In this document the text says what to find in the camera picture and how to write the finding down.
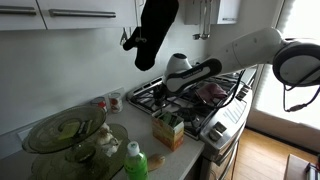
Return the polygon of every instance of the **kitchen counter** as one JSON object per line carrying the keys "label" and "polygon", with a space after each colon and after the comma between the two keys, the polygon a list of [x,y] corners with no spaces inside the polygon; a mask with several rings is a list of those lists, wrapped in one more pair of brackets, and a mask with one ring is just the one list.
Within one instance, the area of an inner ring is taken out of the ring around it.
{"label": "kitchen counter", "polygon": [[[147,156],[154,153],[163,154],[165,164],[158,170],[149,173],[150,179],[184,179],[204,148],[202,141],[195,141],[184,135],[181,147],[172,152],[164,144],[152,136],[150,115],[133,107],[127,102],[119,114],[109,114],[106,123],[117,123],[124,126],[131,141],[137,141],[140,149]],[[31,165],[36,155],[19,151],[0,161],[0,179],[27,179],[31,174]],[[114,177],[115,180],[126,179],[124,169]]]}

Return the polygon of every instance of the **stove knob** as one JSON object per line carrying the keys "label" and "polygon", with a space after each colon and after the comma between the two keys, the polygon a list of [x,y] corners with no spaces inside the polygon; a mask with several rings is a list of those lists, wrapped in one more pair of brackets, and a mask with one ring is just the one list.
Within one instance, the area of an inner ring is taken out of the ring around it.
{"label": "stove knob", "polygon": [[209,136],[213,141],[218,141],[223,135],[216,128],[212,128],[209,132]]}

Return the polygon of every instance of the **white robotic arm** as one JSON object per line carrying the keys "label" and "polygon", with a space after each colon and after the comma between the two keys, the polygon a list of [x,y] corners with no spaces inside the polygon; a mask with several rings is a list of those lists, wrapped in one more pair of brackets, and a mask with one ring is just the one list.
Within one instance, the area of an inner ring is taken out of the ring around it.
{"label": "white robotic arm", "polygon": [[174,54],[168,62],[163,86],[167,93],[176,94],[210,76],[256,64],[272,64],[275,76],[285,85],[320,85],[320,45],[311,40],[288,41],[278,30],[266,28],[234,40],[193,68],[185,55]]}

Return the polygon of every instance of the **gas stove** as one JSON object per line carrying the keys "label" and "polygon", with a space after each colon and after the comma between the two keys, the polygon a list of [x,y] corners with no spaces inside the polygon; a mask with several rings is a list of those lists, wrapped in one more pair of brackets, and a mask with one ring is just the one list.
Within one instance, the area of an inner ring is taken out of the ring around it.
{"label": "gas stove", "polygon": [[[130,104],[150,115],[163,110],[177,114],[184,119],[185,133],[194,139],[199,139],[201,130],[218,111],[218,109],[214,107],[223,105],[232,95],[238,77],[238,73],[233,73],[207,78],[189,86],[182,93],[165,99],[163,106],[160,107],[155,105],[154,98],[154,92],[160,88],[162,83],[162,77],[159,77],[129,92],[127,94],[127,100]],[[196,94],[196,90],[208,83],[218,84],[228,96],[224,99],[214,99],[213,102],[209,104],[204,103]]]}

